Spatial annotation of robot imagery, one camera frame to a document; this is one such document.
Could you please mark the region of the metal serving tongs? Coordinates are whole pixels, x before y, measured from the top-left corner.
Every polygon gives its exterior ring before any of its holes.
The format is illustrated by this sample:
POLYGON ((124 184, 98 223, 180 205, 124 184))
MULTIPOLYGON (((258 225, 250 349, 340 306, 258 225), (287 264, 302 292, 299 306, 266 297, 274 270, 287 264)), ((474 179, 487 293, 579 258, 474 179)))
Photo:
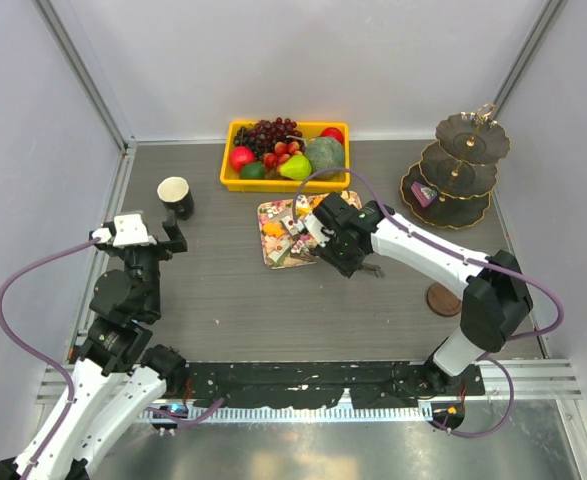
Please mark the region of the metal serving tongs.
MULTIPOLYGON (((319 257, 316 257, 310 253, 307 253, 307 252, 302 252, 302 253, 298 253, 298 254, 291 253, 290 257, 297 259, 297 260, 307 262, 307 263, 315 263, 320 260, 319 257)), ((367 274, 373 275, 376 278, 383 278, 385 276, 382 268, 379 265, 363 263, 360 266, 359 270, 361 272, 365 272, 367 274)))

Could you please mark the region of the floral serving tray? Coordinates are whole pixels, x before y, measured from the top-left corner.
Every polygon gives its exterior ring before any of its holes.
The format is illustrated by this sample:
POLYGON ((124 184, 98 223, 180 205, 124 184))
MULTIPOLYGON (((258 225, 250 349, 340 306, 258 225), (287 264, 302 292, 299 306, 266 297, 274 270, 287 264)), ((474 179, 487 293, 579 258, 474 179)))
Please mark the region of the floral serving tray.
MULTIPOLYGON (((348 204, 355 206, 356 208, 362 207, 362 202, 357 192, 351 190, 343 190, 338 192, 339 195, 343 200, 345 200, 348 204)), ((328 194, 317 194, 317 195, 306 195, 309 198, 313 199, 313 207, 317 207, 321 200, 324 199, 328 194)), ((257 208, 257 218, 258 218, 258 227, 260 232, 261 244, 262 244, 262 255, 263 260, 267 268, 271 270, 276 269, 284 269, 284 268, 292 268, 292 267, 300 267, 305 265, 312 265, 314 263, 307 263, 299 260, 292 259, 289 255, 287 256, 286 260, 279 266, 274 267, 269 259, 267 258, 268 254, 277 246, 281 244, 290 244, 291 247, 297 242, 302 241, 304 242, 308 248, 311 250, 315 247, 315 241, 309 234, 302 234, 298 238, 291 238, 285 231, 285 234, 282 235, 280 238, 275 238, 272 236, 267 236, 262 231, 263 226, 266 223, 280 223, 280 220, 283 217, 291 216, 292 212, 292 199, 285 199, 285 200, 278 200, 272 202, 262 203, 257 208)), ((298 216, 297 218, 299 221, 302 220, 304 216, 298 216)))

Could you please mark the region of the yellow plastic fruit bin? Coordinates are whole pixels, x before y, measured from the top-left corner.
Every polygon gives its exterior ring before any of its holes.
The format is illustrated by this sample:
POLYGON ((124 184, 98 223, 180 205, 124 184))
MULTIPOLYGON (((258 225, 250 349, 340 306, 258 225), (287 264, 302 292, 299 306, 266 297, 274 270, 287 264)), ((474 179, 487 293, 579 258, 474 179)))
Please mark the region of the yellow plastic fruit bin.
MULTIPOLYGON (((229 191, 232 192, 262 192, 262 193, 293 193, 296 191, 299 182, 289 179, 266 179, 266 180, 242 180, 239 173, 231 166, 230 158, 234 149, 233 138, 241 127, 248 127, 253 124, 251 120, 234 120, 228 127, 226 145, 222 157, 219 180, 229 191)), ((318 122, 302 121, 299 123, 300 130, 310 136, 319 135, 324 129, 333 127, 339 130, 344 136, 345 166, 350 166, 350 132, 349 126, 344 122, 318 122)), ((345 172, 336 173, 329 180, 318 180, 314 178, 305 184, 303 193, 327 193, 331 191, 346 190, 351 182, 351 175, 345 172)))

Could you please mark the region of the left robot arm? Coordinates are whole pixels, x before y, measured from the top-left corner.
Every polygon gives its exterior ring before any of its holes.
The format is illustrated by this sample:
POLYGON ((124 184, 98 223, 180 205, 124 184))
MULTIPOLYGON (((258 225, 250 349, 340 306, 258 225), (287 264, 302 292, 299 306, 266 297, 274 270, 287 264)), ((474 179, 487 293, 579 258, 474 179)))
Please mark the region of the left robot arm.
POLYGON ((90 232, 88 245, 123 266, 95 282, 89 308, 96 317, 74 366, 53 366, 66 388, 25 449, 0 461, 0 479, 87 479, 148 406, 185 390, 185 359, 148 345, 149 327, 161 317, 160 264, 187 250, 175 214, 162 227, 164 241, 133 212, 90 232))

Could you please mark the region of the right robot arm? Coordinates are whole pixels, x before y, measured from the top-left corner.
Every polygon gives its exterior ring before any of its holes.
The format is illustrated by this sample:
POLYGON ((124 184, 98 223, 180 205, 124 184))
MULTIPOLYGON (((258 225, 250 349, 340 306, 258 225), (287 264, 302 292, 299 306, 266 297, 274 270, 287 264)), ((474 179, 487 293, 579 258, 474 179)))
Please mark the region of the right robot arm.
POLYGON ((375 201, 357 209, 331 193, 300 224, 315 241, 314 255, 345 277, 360 270, 367 256, 378 254, 430 277, 460 301, 459 326, 425 361, 410 389, 414 395, 451 392, 470 364, 502 350, 533 308, 512 254, 457 246, 375 201))

